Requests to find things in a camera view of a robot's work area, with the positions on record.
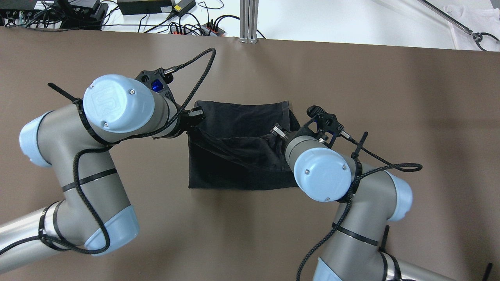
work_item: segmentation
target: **black cloth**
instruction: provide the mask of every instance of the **black cloth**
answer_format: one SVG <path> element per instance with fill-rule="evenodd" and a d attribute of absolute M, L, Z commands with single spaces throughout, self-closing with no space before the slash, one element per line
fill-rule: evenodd
<path fill-rule="evenodd" d="M 296 187 L 283 155 L 284 142 L 271 129 L 300 128 L 289 102 L 241 105 L 197 101 L 205 120 L 187 134 L 189 188 L 272 190 Z"/>

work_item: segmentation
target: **metal rod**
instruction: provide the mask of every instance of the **metal rod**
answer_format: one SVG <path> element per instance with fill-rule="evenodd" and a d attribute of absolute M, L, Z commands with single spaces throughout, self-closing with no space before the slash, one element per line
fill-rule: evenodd
<path fill-rule="evenodd" d="M 249 0 L 240 0 L 239 2 L 239 41 L 247 43 L 248 41 L 248 17 Z"/>
<path fill-rule="evenodd" d="M 454 26 L 456 26 L 457 28 L 459 28 L 463 32 L 473 36 L 474 38 L 478 37 L 476 34 L 474 34 L 474 31 L 472 31 L 470 28 L 461 24 L 458 20 L 454 19 L 449 14 L 443 12 L 442 10 L 440 10 L 439 8 L 434 6 L 433 4 L 429 3 L 426 0 L 418 0 L 418 1 L 420 1 L 422 4 L 427 6 L 429 9 L 433 10 L 436 14 L 440 15 L 442 18 L 444 18 L 445 20 L 447 20 L 448 22 L 450 22 L 451 24 L 453 24 Z"/>
<path fill-rule="evenodd" d="M 257 42 L 257 13 L 259 0 L 250 0 L 248 7 L 248 43 Z"/>

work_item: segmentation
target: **blue light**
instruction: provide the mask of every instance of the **blue light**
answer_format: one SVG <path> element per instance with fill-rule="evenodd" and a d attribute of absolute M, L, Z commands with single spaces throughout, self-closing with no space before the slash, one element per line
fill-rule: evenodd
<path fill-rule="evenodd" d="M 158 79 L 154 80 L 153 83 L 151 83 L 151 89 L 155 92 L 159 92 L 161 90 L 163 90 L 164 86 L 162 84 L 162 82 Z"/>

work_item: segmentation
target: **brown table surface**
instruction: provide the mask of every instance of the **brown table surface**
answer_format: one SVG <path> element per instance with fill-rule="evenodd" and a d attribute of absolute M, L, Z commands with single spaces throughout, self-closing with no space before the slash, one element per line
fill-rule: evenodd
<path fill-rule="evenodd" d="M 289 100 L 301 123 L 320 105 L 346 131 L 393 162 L 413 189 L 412 210 L 391 223 L 396 257 L 461 280 L 500 280 L 500 54 L 340 43 L 105 31 L 0 28 L 0 224 L 63 198 L 54 173 L 23 155 L 24 124 L 68 103 L 105 74 L 183 63 L 214 47 L 217 57 L 195 100 L 268 104 Z M 206 58 L 175 74 L 183 100 Z M 344 140 L 335 149 L 348 154 Z M 102 257 L 66 252 L 0 280 L 293 280 L 307 251 L 330 229 L 337 203 L 298 188 L 188 189 L 186 135 L 135 139 L 111 150 L 141 231 Z M 368 155 L 363 161 L 380 166 Z M 315 255 L 304 280 L 312 278 Z"/>

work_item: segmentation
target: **black power supply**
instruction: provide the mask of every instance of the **black power supply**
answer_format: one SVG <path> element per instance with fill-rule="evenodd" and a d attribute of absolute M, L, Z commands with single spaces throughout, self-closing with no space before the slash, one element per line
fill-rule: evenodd
<path fill-rule="evenodd" d="M 173 10 L 178 17 L 182 17 L 196 5 L 195 0 L 181 0 L 177 5 L 173 6 Z"/>
<path fill-rule="evenodd" d="M 121 13 L 126 15 L 160 14 L 172 12 L 172 0 L 118 0 Z"/>

